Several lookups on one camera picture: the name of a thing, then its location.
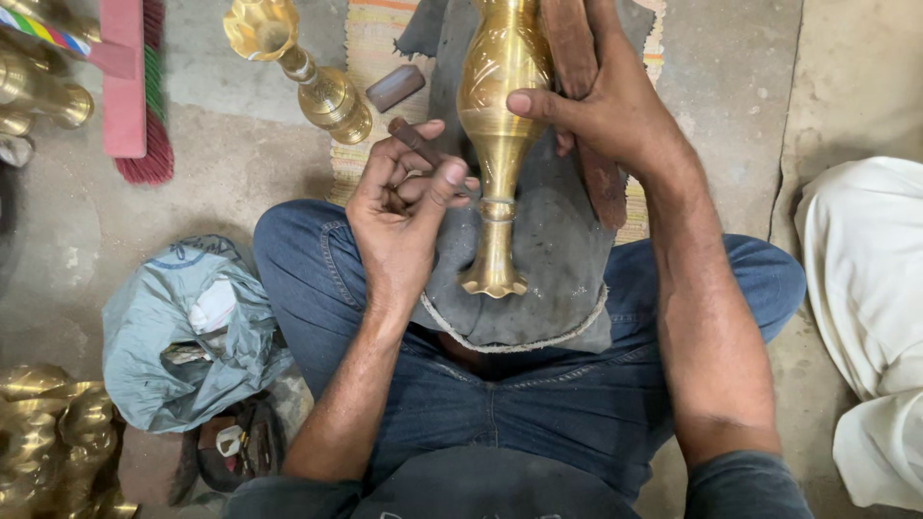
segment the gray t-shirt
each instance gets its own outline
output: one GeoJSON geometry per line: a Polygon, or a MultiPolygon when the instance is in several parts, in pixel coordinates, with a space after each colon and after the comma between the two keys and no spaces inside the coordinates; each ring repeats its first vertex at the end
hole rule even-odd
{"type": "MultiPolygon", "coordinates": [[[[452,447],[407,460],[371,493],[359,481],[263,477],[240,487],[228,519],[636,519],[592,474],[534,454],[452,447]]],[[[778,456],[738,451],[689,474],[689,519],[812,517],[778,456]]]]}

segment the jeans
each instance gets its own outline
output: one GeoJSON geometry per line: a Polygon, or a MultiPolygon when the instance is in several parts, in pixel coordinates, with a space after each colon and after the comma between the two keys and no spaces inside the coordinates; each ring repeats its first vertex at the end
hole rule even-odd
{"type": "MultiPolygon", "coordinates": [[[[804,297],[804,272],[764,241],[742,235],[724,241],[768,343],[804,297]]],[[[346,215],[320,200],[283,203],[259,220],[254,249],[282,334],[319,398],[366,304],[366,276],[346,215]]],[[[653,455],[673,436],[650,241],[613,247],[605,282],[612,347],[600,354],[547,347],[490,355],[509,374],[502,380],[482,380],[456,365],[432,331],[411,324],[377,442],[525,451],[594,474],[634,502],[651,476],[653,455]]]]}

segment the striped rug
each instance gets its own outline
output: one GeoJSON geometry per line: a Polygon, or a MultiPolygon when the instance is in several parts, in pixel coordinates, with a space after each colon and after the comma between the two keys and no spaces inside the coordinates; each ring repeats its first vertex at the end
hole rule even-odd
{"type": "MultiPolygon", "coordinates": [[[[395,115],[408,121],[426,119],[429,87],[425,87],[387,114],[381,115],[368,102],[366,89],[391,70],[408,63],[406,57],[393,52],[394,41],[401,36],[419,0],[349,0],[346,17],[346,68],[347,75],[359,90],[362,101],[372,113],[372,133],[368,139],[353,146],[332,141],[330,157],[333,165],[333,189],[327,200],[346,205],[353,194],[362,169],[368,160],[372,144],[388,136],[388,122],[395,115]]],[[[664,64],[661,36],[664,31],[665,0],[635,0],[656,13],[651,34],[644,44],[644,64],[651,82],[656,84],[664,64]]],[[[417,65],[427,78],[436,65],[436,59],[417,55],[409,63],[417,65]]],[[[628,222],[618,231],[616,245],[643,239],[648,236],[647,204],[644,190],[631,178],[627,189],[628,222]]]]}

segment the man's left hand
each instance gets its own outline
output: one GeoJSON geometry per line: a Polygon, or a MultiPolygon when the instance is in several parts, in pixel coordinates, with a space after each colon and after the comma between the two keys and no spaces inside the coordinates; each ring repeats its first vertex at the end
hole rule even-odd
{"type": "MultiPolygon", "coordinates": [[[[445,123],[429,121],[414,128],[424,139],[442,133],[445,123]]],[[[432,170],[420,155],[395,138],[372,146],[359,186],[346,204],[346,218],[366,269],[366,318],[374,315],[405,327],[433,269],[436,235],[446,209],[470,200],[456,194],[468,166],[457,157],[445,161],[432,176],[411,176],[432,170]]]]}

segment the light blue plastic bag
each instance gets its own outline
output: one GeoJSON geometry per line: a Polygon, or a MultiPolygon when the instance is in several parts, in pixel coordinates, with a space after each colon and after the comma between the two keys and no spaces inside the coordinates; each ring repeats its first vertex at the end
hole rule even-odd
{"type": "Polygon", "coordinates": [[[245,255],[249,250],[219,235],[179,240],[135,269],[103,307],[102,376],[129,424],[147,432],[190,430],[292,364],[292,354],[272,340],[276,320],[245,255]],[[219,276],[231,281],[237,299],[223,352],[196,335],[187,318],[219,276]],[[213,362],[162,359],[170,344],[188,341],[213,362]]]}

